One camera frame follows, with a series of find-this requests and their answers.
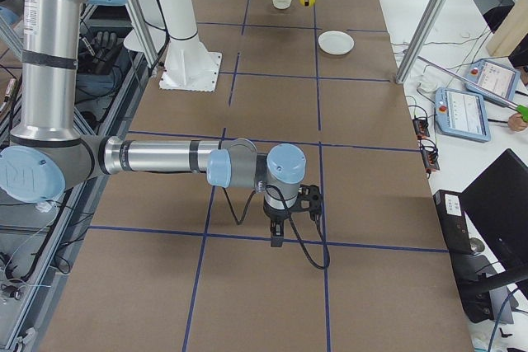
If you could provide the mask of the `yellow lemon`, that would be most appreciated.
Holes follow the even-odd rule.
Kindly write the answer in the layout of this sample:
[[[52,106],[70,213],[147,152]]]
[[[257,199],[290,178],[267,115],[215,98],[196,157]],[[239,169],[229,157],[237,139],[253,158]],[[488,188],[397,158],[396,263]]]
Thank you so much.
[[[312,7],[316,0],[299,0],[299,2],[303,7]]]

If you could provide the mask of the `white plate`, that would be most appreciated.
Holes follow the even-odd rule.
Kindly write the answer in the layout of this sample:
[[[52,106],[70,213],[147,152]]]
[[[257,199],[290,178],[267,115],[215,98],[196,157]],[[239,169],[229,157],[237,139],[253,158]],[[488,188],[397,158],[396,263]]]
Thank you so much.
[[[354,39],[343,31],[325,31],[318,37],[318,46],[326,54],[345,55],[354,46]]]

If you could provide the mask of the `orange usb hub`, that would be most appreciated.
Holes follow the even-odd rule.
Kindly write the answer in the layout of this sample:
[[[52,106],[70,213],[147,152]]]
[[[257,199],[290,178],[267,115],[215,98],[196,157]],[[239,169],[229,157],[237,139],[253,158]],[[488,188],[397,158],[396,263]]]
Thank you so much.
[[[433,152],[427,151],[426,148],[421,150],[422,161],[427,174],[431,174],[434,171],[439,171],[440,166],[437,161],[437,155]]]
[[[412,119],[413,128],[415,131],[415,134],[417,135],[417,139],[422,138],[429,138],[429,123],[427,118],[413,118]]]

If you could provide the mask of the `near blue teach pendant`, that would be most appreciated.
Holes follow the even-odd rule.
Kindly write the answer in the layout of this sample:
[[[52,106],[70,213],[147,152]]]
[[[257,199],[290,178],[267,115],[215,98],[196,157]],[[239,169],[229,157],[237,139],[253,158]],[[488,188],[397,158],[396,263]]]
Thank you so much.
[[[481,143],[491,140],[488,115],[480,94],[438,88],[435,112],[436,124],[443,134]]]

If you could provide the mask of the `blue teach pendant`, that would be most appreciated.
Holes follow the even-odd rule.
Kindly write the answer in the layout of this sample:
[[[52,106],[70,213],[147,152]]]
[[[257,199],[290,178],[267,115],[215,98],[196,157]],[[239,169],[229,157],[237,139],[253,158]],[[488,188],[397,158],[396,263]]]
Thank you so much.
[[[436,124],[443,134],[481,143],[491,140],[488,115],[480,94],[438,88],[435,112]]]
[[[511,101],[520,81],[521,73],[513,67],[481,59],[470,65],[466,78],[478,86]]]

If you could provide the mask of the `black box on table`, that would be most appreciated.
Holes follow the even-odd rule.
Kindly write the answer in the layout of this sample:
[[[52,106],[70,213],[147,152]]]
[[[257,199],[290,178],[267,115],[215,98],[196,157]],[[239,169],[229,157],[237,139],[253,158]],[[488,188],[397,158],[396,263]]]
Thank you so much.
[[[478,284],[493,277],[497,271],[483,254],[485,245],[477,237],[469,235],[466,212],[460,194],[450,190],[438,190],[433,195],[441,231],[455,275],[457,287]],[[501,308],[509,290],[505,284],[493,289],[487,287],[480,292],[459,291],[464,312],[472,323],[494,320],[512,324],[512,309]]]

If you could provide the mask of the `far blue teach pendant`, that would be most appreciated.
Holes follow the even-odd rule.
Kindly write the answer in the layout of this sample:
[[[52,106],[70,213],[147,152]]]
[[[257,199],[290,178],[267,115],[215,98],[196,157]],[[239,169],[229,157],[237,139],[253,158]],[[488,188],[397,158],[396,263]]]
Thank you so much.
[[[478,86],[511,101],[520,81],[521,73],[513,67],[481,59],[470,65],[466,78]]]

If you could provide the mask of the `black laptop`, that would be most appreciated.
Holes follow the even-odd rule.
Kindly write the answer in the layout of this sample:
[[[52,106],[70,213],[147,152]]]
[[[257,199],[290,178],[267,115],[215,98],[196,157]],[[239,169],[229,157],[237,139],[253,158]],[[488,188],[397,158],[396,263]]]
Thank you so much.
[[[465,212],[507,269],[527,263],[527,165],[510,149],[460,195]]]

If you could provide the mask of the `metal reacher grabber tool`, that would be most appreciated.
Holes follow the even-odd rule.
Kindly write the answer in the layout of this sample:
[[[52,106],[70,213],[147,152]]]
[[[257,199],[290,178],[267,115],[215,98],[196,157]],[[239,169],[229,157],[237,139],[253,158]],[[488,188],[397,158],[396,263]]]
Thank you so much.
[[[428,60],[428,59],[425,59],[423,58],[422,56],[418,55],[417,56],[417,59],[426,63],[427,65],[430,65],[440,71],[442,71],[443,73],[447,73],[448,75],[464,82],[464,83],[467,83],[469,84],[471,87],[474,87],[475,89],[477,89],[478,92],[482,92],[483,94],[486,94],[488,97],[490,98],[493,98],[501,107],[506,107],[510,110],[513,110],[514,112],[516,113],[519,113],[522,117],[522,119],[527,122],[527,107],[526,106],[523,106],[523,105],[519,105],[513,101],[510,101],[508,99],[505,99],[501,96],[499,96],[498,94],[492,92],[492,91],[489,91],[488,89],[486,89],[485,87],[481,87],[479,84],[477,84],[476,82],[466,78],[466,77],[462,77],[454,72],[451,72],[450,70],[446,69],[446,68],[443,68],[442,66],[436,64],[436,63],[433,63],[432,61]]]

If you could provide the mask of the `aluminium frame post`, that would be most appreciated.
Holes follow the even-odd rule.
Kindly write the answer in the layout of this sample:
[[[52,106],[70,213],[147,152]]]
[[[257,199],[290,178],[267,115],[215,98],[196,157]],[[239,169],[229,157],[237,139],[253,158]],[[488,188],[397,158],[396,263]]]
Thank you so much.
[[[407,79],[445,2],[446,0],[429,0],[405,55],[403,56],[403,60],[398,67],[395,76],[395,82],[397,84],[403,84]]]

